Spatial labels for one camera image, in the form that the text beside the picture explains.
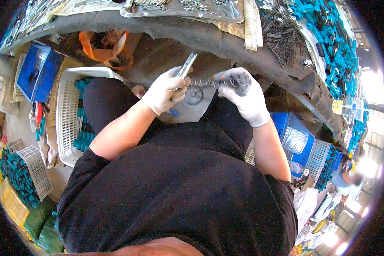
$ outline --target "dirty workbench edge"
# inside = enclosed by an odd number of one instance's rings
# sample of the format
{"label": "dirty workbench edge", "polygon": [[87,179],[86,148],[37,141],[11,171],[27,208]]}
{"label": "dirty workbench edge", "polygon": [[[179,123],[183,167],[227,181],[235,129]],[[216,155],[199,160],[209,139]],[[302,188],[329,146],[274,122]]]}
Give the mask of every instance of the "dirty workbench edge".
{"label": "dirty workbench edge", "polygon": [[122,29],[132,33],[144,32],[153,38],[172,38],[189,47],[232,59],[251,73],[262,75],[292,94],[303,95],[327,120],[335,137],[339,137],[342,131],[343,120],[331,110],[332,98],[327,86],[312,68],[305,68],[301,64],[303,59],[297,58],[292,67],[282,68],[268,48],[248,51],[243,39],[223,32],[213,24],[178,17],[124,18],[118,11],[102,11],[59,16],[46,27],[45,31],[32,33],[28,38],[16,41],[15,47],[55,32],[66,34],[83,30],[104,32]]}

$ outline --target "worker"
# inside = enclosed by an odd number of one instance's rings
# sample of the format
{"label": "worker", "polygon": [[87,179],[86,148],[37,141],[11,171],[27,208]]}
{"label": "worker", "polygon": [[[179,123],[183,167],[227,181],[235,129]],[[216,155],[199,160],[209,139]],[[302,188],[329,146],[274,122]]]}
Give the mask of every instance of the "worker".
{"label": "worker", "polygon": [[[190,79],[160,75],[139,100],[95,78],[84,109],[97,136],[78,159],[57,210],[69,253],[122,256],[288,255],[297,236],[290,170],[262,88],[243,68],[223,77],[199,122],[157,119]],[[256,166],[244,161],[254,138]]]}
{"label": "worker", "polygon": [[336,187],[347,188],[351,185],[360,186],[364,181],[364,177],[360,173],[351,173],[354,161],[347,159],[331,175],[331,183]]}

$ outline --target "hand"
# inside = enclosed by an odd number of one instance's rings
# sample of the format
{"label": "hand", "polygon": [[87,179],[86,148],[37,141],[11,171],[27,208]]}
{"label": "hand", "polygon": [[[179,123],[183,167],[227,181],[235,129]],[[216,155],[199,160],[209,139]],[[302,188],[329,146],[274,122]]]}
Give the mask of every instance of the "hand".
{"label": "hand", "polygon": [[190,85],[191,81],[190,79],[175,77],[179,69],[180,67],[175,67],[160,75],[142,97],[142,101],[156,115],[169,110],[185,98],[187,86]]}
{"label": "hand", "polygon": [[219,96],[237,106],[240,115],[252,127],[260,127],[270,119],[260,84],[244,68],[232,68],[215,75]]}

